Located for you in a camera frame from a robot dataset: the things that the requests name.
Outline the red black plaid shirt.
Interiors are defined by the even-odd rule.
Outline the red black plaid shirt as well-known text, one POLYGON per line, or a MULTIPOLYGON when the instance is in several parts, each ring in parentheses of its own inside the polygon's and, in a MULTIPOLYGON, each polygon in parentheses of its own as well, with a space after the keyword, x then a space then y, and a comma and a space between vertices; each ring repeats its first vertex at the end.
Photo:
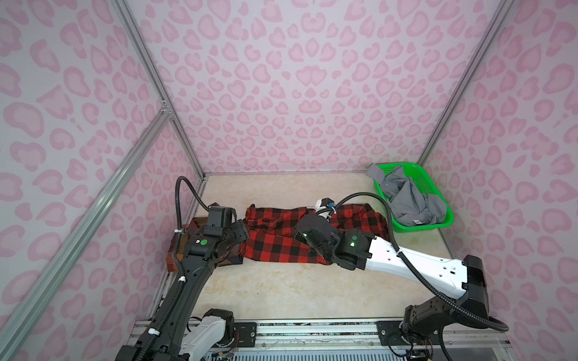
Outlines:
MULTIPOLYGON (((268 263, 328 262, 309 246, 294 239, 297 222, 314 211, 311 208, 258 208, 251 205, 245 212, 249 238, 239 246, 239 256, 268 263)), ((384 216, 369 204, 345 205, 337 209, 330 223, 339 230, 358 229, 386 240, 388 226, 384 216)))

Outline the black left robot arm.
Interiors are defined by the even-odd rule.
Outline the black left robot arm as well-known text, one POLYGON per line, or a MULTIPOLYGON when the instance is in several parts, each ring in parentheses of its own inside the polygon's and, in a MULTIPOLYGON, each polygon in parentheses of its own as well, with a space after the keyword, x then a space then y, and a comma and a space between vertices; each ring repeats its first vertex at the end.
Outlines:
POLYGON ((231 311, 211 310, 200 325, 186 334, 194 306, 218 263, 232 248, 248 239, 236 211, 213 204, 206 224, 185 233, 183 257, 176 258, 178 276, 146 331, 134 346, 123 346, 116 360, 200 360, 215 345, 228 346, 234 340, 231 311))

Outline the green plastic basket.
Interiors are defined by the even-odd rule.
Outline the green plastic basket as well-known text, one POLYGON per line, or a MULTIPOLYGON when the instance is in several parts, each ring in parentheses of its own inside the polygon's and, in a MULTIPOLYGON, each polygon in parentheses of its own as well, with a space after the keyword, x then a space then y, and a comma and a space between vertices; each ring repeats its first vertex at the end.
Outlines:
POLYGON ((388 202, 397 233, 435 230, 453 224, 452 210, 420 165, 373 164, 367 176, 374 181, 378 195, 388 202))

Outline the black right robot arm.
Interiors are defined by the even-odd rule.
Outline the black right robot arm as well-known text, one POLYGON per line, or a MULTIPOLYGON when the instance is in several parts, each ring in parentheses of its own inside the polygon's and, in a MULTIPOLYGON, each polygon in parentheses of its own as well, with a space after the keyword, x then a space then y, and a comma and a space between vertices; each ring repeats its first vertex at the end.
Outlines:
POLYGON ((324 217, 308 214, 297 222, 298 242, 324 260, 350 271, 385 272, 432 286, 432 298, 406 307, 394 341, 412 344, 454 323, 485 329, 488 296, 480 259, 434 257, 407 248, 395 248, 386 239, 364 230, 339 230, 324 217))

